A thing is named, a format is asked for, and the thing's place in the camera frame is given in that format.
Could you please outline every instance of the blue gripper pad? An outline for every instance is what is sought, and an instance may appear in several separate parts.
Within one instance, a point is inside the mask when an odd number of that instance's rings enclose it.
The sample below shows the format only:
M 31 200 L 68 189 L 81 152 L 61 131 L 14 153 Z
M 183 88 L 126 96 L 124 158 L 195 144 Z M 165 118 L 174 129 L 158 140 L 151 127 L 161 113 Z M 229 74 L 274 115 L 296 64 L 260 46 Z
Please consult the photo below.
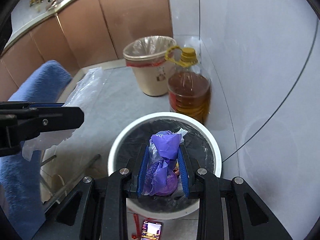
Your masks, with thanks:
M 138 174 L 138 187 L 137 187 L 137 196 L 140 197 L 143 191 L 144 180 L 146 177 L 147 167 L 149 162 L 149 147 L 146 147 L 144 151 L 144 156 L 141 162 L 141 166 Z
M 181 177 L 182 189 L 186 197 L 189 196 L 189 176 L 187 173 L 186 164 L 183 159 L 181 148 L 178 149 L 178 164 Z

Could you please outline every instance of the beige trash can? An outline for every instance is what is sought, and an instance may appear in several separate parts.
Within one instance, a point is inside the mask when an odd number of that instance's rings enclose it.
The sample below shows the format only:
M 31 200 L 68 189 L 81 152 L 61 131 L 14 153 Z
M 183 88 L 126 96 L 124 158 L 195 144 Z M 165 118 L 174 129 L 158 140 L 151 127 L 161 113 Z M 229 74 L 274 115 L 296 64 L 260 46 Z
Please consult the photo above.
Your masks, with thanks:
M 126 65 L 131 67 L 140 89 L 149 96 L 168 92 L 168 78 L 174 63 L 166 61 L 166 50 L 177 42 L 166 36 L 149 36 L 138 39 L 123 50 Z

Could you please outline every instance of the yellow bottle handle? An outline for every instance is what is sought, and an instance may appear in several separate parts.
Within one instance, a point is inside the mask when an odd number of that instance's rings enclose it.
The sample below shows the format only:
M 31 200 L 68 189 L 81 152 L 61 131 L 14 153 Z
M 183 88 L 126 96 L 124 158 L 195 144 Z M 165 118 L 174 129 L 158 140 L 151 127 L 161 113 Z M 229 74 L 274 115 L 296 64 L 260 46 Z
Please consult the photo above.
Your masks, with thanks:
M 182 51 L 182 49 L 181 49 L 180 46 L 178 46 L 178 45 L 177 45 L 177 46 L 170 47 L 169 49 L 167 49 L 167 51 L 166 51 L 166 53 L 165 53 L 165 56 L 164 56 L 165 60 L 169 60 L 169 61 L 171 61 L 171 62 L 173 62 L 173 63 L 175 63 L 175 64 L 177 64 L 177 65 L 179 65 L 179 66 L 181 66 L 181 67 L 190 67 L 190 66 L 193 65 L 193 64 L 191 64 L 191 63 L 185 63 L 185 62 L 182 62 L 182 61 L 176 61 L 176 60 L 174 59 L 174 57 L 173 57 L 173 58 L 169 57 L 170 52 L 172 52 L 172 51 L 175 50 L 175 49 L 180 49 L 180 50 Z

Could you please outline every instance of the brown liquid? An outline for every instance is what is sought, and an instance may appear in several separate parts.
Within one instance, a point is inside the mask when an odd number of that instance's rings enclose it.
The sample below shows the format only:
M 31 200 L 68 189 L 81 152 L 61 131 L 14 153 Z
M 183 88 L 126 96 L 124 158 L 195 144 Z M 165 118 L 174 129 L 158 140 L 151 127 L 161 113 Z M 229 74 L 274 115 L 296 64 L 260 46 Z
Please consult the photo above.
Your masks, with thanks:
M 210 106 L 208 80 L 194 72 L 177 72 L 168 80 L 169 101 L 173 111 L 204 123 Z

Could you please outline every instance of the brown cabinet door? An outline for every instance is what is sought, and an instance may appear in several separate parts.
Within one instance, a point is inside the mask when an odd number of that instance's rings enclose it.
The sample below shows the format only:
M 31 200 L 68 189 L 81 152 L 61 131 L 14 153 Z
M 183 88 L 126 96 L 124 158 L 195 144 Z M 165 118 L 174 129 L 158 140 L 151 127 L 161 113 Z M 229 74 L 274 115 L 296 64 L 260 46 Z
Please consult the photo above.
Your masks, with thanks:
M 35 27 L 31 35 L 45 61 L 58 61 L 72 76 L 80 70 L 56 17 Z
M 2 61 L 18 87 L 44 63 L 30 33 L 20 38 L 3 55 Z
M 7 101 L 17 90 L 17 85 L 14 83 L 3 62 L 0 61 L 0 101 Z
M 138 38 L 172 37 L 169 0 L 100 0 L 119 58 L 126 45 Z
M 80 67 L 117 59 L 99 0 L 77 0 L 58 18 Z

